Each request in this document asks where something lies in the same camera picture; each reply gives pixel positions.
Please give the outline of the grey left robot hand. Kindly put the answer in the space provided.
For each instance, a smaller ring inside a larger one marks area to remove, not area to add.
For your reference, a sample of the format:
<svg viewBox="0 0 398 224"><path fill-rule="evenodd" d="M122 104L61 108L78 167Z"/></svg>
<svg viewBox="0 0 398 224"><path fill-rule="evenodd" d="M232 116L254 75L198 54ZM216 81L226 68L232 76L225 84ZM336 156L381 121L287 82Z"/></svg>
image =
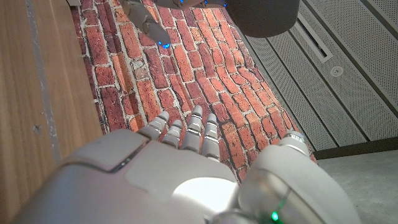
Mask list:
<svg viewBox="0 0 398 224"><path fill-rule="evenodd" d="M221 8L228 5L226 0L158 0L153 1L160 7L184 10L189 7L196 8ZM152 14L141 1L119 0L122 9L128 19L147 37L152 39L160 47L167 49L171 41L168 33L155 21Z"/></svg>

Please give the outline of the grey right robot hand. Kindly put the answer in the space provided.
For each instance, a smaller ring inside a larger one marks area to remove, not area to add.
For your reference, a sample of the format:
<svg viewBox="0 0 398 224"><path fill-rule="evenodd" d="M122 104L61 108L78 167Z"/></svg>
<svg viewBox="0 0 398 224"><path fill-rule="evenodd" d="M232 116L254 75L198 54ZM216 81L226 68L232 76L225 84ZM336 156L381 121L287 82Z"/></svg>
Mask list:
<svg viewBox="0 0 398 224"><path fill-rule="evenodd" d="M196 106L186 133L162 112L70 154L14 223L359 223L302 134L264 148L243 181L220 161L218 123Z"/></svg>

